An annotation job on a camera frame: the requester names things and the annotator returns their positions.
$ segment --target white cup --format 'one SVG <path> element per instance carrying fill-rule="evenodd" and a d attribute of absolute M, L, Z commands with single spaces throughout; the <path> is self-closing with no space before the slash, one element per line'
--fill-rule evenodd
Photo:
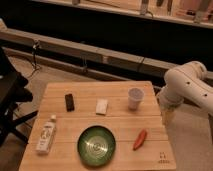
<path fill-rule="evenodd" d="M 139 88 L 131 88 L 129 95 L 129 109 L 136 110 L 144 97 L 144 92 Z"/>

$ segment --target wooden table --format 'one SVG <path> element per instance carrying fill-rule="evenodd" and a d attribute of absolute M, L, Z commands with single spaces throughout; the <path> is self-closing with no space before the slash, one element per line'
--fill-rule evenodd
<path fill-rule="evenodd" d="M 127 92 L 132 87 L 144 90 L 145 96 L 137 111 L 128 109 Z M 72 93 L 75 111 L 66 112 L 64 95 Z M 96 115 L 97 99 L 108 99 L 106 116 Z M 57 116 L 57 131 L 46 156 L 35 148 L 43 125 L 52 114 Z M 116 139 L 115 154 L 109 164 L 89 169 L 82 165 L 77 152 L 80 134 L 88 127 L 102 125 Z M 139 132 L 148 136 L 143 146 L 132 150 Z M 176 163 L 157 104 L 151 82 L 70 82 L 47 85 L 26 147 L 20 171 L 82 170 L 175 170 Z"/>

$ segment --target black chair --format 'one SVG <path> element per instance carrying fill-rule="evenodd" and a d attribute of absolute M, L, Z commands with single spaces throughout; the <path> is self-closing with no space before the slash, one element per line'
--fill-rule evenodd
<path fill-rule="evenodd" d="M 13 119 L 13 111 L 18 107 L 17 102 L 29 102 L 33 99 L 32 93 L 24 88 L 27 84 L 28 80 L 13 67 L 0 47 L 0 146 L 9 133 L 28 143 L 28 138 L 16 127 L 35 117 L 37 111 Z"/>

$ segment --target green bowl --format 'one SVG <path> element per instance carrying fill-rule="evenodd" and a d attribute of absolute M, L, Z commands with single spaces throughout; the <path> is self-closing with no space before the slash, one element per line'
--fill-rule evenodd
<path fill-rule="evenodd" d="M 115 144 L 110 130 L 103 126 L 92 126 L 80 135 L 78 153 L 84 164 L 93 167 L 103 166 L 112 158 Z"/>

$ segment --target toy carrot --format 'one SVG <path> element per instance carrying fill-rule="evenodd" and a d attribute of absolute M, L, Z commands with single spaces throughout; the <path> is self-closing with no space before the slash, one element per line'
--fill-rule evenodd
<path fill-rule="evenodd" d="M 143 142 L 146 139 L 146 135 L 147 135 L 147 132 L 146 130 L 143 129 L 138 135 L 137 139 L 135 140 L 135 143 L 133 145 L 133 150 L 137 150 L 139 147 L 143 145 Z"/>

